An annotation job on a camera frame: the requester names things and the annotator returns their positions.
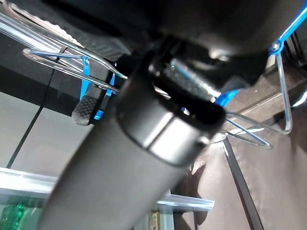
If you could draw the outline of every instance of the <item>black cable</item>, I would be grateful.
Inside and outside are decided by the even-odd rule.
[[[236,188],[239,192],[239,196],[243,205],[243,209],[245,211],[245,215],[248,219],[248,224],[251,230],[263,230],[263,225],[257,209],[255,207],[254,201],[250,195],[248,186],[240,169],[240,166],[236,160],[236,156],[231,147],[231,144],[226,138],[224,140],[225,146],[225,155],[229,164],[229,168],[231,170],[232,176],[236,183]]]
[[[49,79],[49,82],[48,82],[48,85],[47,85],[47,88],[46,88],[44,97],[43,97],[43,99],[42,99],[41,105],[40,105],[39,109],[37,110],[36,114],[34,115],[34,117],[33,117],[32,121],[31,121],[31,123],[29,124],[29,126],[28,126],[28,128],[27,128],[27,130],[25,131],[23,137],[22,137],[21,140],[19,141],[19,143],[18,143],[18,145],[17,145],[17,147],[16,147],[16,149],[15,149],[13,155],[11,156],[9,163],[8,163],[7,166],[6,166],[7,169],[10,169],[11,166],[13,165],[13,163],[14,163],[14,161],[15,161],[15,159],[16,159],[16,157],[17,157],[17,155],[18,155],[18,153],[19,153],[19,151],[20,151],[20,149],[21,149],[21,147],[23,146],[23,144],[24,144],[26,138],[28,137],[28,135],[29,135],[29,133],[30,133],[30,131],[31,131],[32,127],[33,127],[33,125],[35,124],[35,122],[36,122],[38,116],[40,115],[40,113],[42,112],[42,110],[43,110],[43,108],[44,108],[44,103],[45,103],[45,100],[46,100],[46,98],[47,98],[47,93],[48,93],[48,90],[49,90],[49,87],[50,87],[50,83],[51,83],[51,80],[52,80],[54,71],[55,71],[55,70],[53,69],[52,72],[51,72],[51,76],[50,76],[50,79]]]

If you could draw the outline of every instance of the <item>black rubber grip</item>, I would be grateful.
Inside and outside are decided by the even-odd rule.
[[[96,112],[98,103],[98,99],[85,95],[71,114],[73,121],[81,126],[88,126]]]

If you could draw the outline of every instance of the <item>chrome wire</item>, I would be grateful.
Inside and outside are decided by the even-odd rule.
[[[22,22],[24,25],[26,26],[30,26],[31,29],[35,29],[38,33],[41,33],[43,35],[46,36],[50,36],[56,40],[58,40],[60,43],[64,44],[65,46],[78,51],[79,53],[81,53],[83,56],[89,57],[92,60],[97,61],[98,63],[100,63],[101,65],[103,65],[104,67],[106,67],[108,70],[110,70],[111,72],[115,73],[116,75],[118,75],[121,78],[127,79],[127,76],[125,76],[124,74],[120,73],[112,64],[110,64],[107,60],[105,60],[104,58],[98,56],[97,54],[77,45],[74,44],[71,41],[68,41],[64,38],[62,38],[59,35],[54,34],[53,32],[50,32],[48,30],[46,30],[45,28],[29,21],[28,19],[20,16],[19,14],[17,14],[13,9],[12,9],[12,4],[10,2],[7,2],[7,0],[3,0],[3,7],[5,9],[5,11],[13,18],[17,19],[18,21]],[[87,81],[91,81],[94,84],[99,85],[102,88],[105,89],[111,89],[115,92],[118,92],[118,89],[116,89],[115,87],[105,83],[104,81],[101,81],[97,78],[94,78],[92,76],[87,76],[84,75],[82,73],[80,73],[79,71],[73,70],[69,67],[66,67],[64,65],[61,65],[59,63],[55,63],[53,61],[50,61],[48,59],[39,57],[37,55],[31,54],[31,52],[29,51],[29,49],[25,49],[23,51],[24,55],[36,62],[39,62],[43,65],[49,66],[51,68],[54,69],[58,69],[59,71],[65,72],[67,74],[70,74],[72,76],[75,76],[77,78],[80,79],[84,79]],[[233,124],[234,126],[240,128],[241,130],[245,131],[247,135],[249,135],[251,137],[251,139],[249,138],[245,138],[240,136],[239,134],[233,134],[231,132],[228,131],[224,131],[222,130],[220,132],[220,134],[222,136],[224,136],[224,138],[226,138],[226,136],[231,136],[233,138],[237,138],[239,140],[242,140],[244,142],[259,146],[259,147],[263,147],[263,148],[267,148],[270,149],[272,148],[271,144],[268,143],[267,141],[261,139],[260,137],[258,137],[257,135],[249,132],[248,129],[245,129],[244,127],[242,127],[241,125],[239,125],[238,123],[232,121],[231,119],[229,119],[230,117],[236,117],[237,119],[241,119],[247,123],[250,123],[256,127],[261,127],[264,129],[267,129],[269,131],[275,132],[275,133],[279,133],[279,134],[289,134],[291,132],[292,129],[292,116],[291,116],[291,106],[290,106],[290,102],[289,102],[289,96],[288,96],[288,91],[287,91],[287,87],[286,87],[286,83],[285,83],[285,77],[284,77],[284,71],[283,71],[283,63],[282,63],[282,57],[281,54],[278,53],[276,55],[276,59],[277,59],[277,67],[278,67],[278,73],[279,73],[279,80],[280,80],[280,84],[281,84],[281,92],[283,95],[283,99],[284,99],[284,108],[285,108],[285,129],[281,130],[278,128],[274,128],[272,126],[268,126],[262,122],[258,122],[252,118],[249,118],[247,116],[241,115],[239,113],[236,112],[226,112],[226,114],[228,115],[228,118],[226,119],[227,122],[230,122],[231,124]]]
[[[81,72],[79,72],[77,70],[71,69],[71,68],[69,68],[67,66],[64,66],[62,64],[59,64],[57,62],[54,62],[54,61],[48,60],[48,59],[46,59],[44,57],[38,56],[38,55],[32,53],[31,49],[24,49],[23,50],[23,55],[25,55],[30,60],[33,60],[33,61],[38,62],[40,64],[43,64],[45,66],[51,67],[53,69],[57,69],[57,70],[59,70],[61,72],[64,72],[64,73],[69,74],[69,75],[72,75],[74,77],[90,81],[91,83],[93,83],[95,85],[98,85],[99,87],[101,87],[103,89],[108,89],[108,90],[112,90],[112,91],[118,92],[117,88],[115,88],[112,85],[109,85],[108,83],[106,83],[106,82],[104,82],[104,81],[102,81],[100,79],[94,78],[92,76],[87,76],[87,75],[85,75],[85,74],[83,74],[83,73],[81,73]]]
[[[268,131],[271,132],[275,132],[278,134],[289,134],[292,130],[292,126],[293,126],[293,122],[292,122],[292,115],[291,115],[291,105],[290,105],[290,101],[289,101],[289,95],[288,95],[288,90],[287,90],[287,86],[286,86],[286,82],[285,82],[285,77],[284,77],[284,71],[283,71],[283,60],[282,60],[282,55],[280,53],[278,53],[276,55],[276,59],[277,59],[277,68],[278,68],[278,75],[279,75],[279,81],[280,81],[280,85],[281,85],[281,92],[283,95],[283,102],[284,102],[284,113],[285,113],[285,128],[283,130],[279,129],[279,128],[275,128],[273,126],[269,126],[266,125],[262,122],[256,121],[252,118],[249,118],[247,116],[241,115],[239,113],[235,113],[235,112],[229,112],[227,111],[226,114],[228,115],[228,118],[226,119],[227,122],[231,123],[232,125],[238,127],[239,129],[243,130],[246,132],[247,135],[249,135],[251,137],[251,139],[249,138],[245,138],[242,137],[238,134],[233,134],[231,132],[228,131],[222,131],[221,134],[224,135],[224,137],[226,138],[226,136],[231,136],[233,138],[237,138],[239,140],[242,140],[244,142],[247,142],[249,144],[253,144],[259,147],[263,147],[263,148],[267,148],[267,149],[271,149],[272,146],[269,142],[261,139],[260,137],[258,137],[257,135],[255,135],[254,133],[249,132],[248,129],[245,129],[244,127],[242,127],[241,125],[239,125],[238,123],[232,121],[229,117],[235,117],[237,119],[243,120],[247,123],[250,123],[256,127],[259,128],[264,128]]]
[[[13,9],[12,9],[12,3],[7,2],[6,0],[3,0],[3,7],[5,9],[5,11],[14,19],[18,20],[19,22],[22,22],[24,25],[26,26],[30,26],[31,29],[35,29],[38,33],[41,33],[43,35],[46,36],[50,36],[54,39],[56,39],[57,41],[59,41],[60,43],[64,44],[65,46],[78,51],[79,53],[81,53],[83,56],[86,56],[92,60],[97,61],[99,64],[101,64],[102,66],[106,67],[109,71],[115,73],[117,76],[127,79],[127,76],[125,76],[124,74],[122,74],[121,72],[119,72],[111,63],[109,63],[106,59],[104,59],[103,57],[98,56],[97,54],[71,42],[68,41],[64,38],[62,38],[61,36],[54,34],[53,32],[50,32],[48,30],[46,30],[45,28],[29,21],[28,19],[20,16],[19,14],[17,14]]]

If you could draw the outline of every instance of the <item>dark brown surface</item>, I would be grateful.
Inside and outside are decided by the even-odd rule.
[[[290,135],[258,133],[273,145],[272,150],[230,139],[266,230],[304,230],[307,226],[307,103],[292,114],[294,126]],[[192,224],[193,215],[183,219],[175,216],[176,230],[249,229],[222,144],[211,145],[199,156],[192,174],[197,168],[203,170],[203,165],[202,175],[191,177],[190,185],[185,184],[186,190],[215,200],[215,206],[202,224]]]

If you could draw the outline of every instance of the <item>green bottle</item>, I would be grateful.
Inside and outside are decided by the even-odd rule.
[[[0,218],[0,230],[19,230],[25,211],[25,204],[5,206]]]

